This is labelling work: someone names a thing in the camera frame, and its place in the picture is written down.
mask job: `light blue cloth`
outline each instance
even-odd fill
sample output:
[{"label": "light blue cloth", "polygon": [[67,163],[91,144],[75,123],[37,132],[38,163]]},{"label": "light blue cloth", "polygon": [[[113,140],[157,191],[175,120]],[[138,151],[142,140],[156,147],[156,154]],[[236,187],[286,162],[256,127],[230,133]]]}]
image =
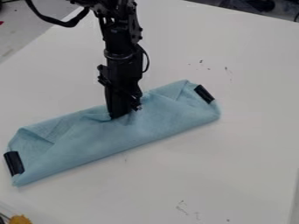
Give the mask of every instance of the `light blue cloth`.
[{"label": "light blue cloth", "polygon": [[106,107],[82,110],[21,128],[8,151],[18,151],[24,173],[13,177],[23,186],[138,145],[169,137],[219,118],[196,84],[181,80],[144,94],[143,109],[110,120]]}]

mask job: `yellow object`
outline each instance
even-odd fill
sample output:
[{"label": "yellow object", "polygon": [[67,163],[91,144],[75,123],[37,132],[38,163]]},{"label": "yellow object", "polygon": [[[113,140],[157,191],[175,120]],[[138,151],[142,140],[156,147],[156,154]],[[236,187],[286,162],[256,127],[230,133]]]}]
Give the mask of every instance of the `yellow object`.
[{"label": "yellow object", "polygon": [[32,222],[23,215],[16,215],[10,219],[10,224],[32,224]]}]

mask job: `floor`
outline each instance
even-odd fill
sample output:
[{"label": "floor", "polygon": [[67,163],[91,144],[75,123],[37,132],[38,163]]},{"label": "floor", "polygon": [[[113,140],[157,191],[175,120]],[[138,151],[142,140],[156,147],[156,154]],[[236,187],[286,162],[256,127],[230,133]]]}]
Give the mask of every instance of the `floor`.
[{"label": "floor", "polygon": [[[77,8],[65,0],[34,0],[46,15],[61,19]],[[0,12],[0,63],[28,45],[52,25],[41,21],[24,0],[4,3]]]}]

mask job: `black robotic arm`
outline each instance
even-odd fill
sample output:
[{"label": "black robotic arm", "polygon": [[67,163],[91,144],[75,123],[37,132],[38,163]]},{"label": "black robotic arm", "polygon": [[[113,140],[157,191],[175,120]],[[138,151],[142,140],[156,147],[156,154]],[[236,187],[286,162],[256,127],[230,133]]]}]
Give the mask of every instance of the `black robotic arm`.
[{"label": "black robotic arm", "polygon": [[[134,0],[70,0],[84,9],[73,19],[62,22],[42,15],[32,0],[25,0],[34,13],[46,22],[74,27],[93,11],[99,19],[103,40],[106,43],[104,55],[107,65],[98,66],[99,83],[105,87],[106,103],[112,119],[124,116],[132,109],[141,108],[143,95],[138,81],[149,68],[148,54],[138,45],[143,38],[143,28],[138,23],[136,2]],[[143,55],[147,66],[143,71]]]}]

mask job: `white table surface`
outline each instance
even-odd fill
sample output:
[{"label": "white table surface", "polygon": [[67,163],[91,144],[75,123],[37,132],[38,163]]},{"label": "white table surface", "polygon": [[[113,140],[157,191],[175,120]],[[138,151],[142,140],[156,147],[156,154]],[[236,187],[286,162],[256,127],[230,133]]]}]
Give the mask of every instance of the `white table surface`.
[{"label": "white table surface", "polygon": [[[180,0],[143,0],[139,15],[151,57],[143,90],[203,84],[221,120],[19,189],[2,160],[0,200],[34,223],[287,223],[299,166],[298,24]],[[90,14],[0,66],[2,152],[20,126],[104,103],[102,50]]]}]

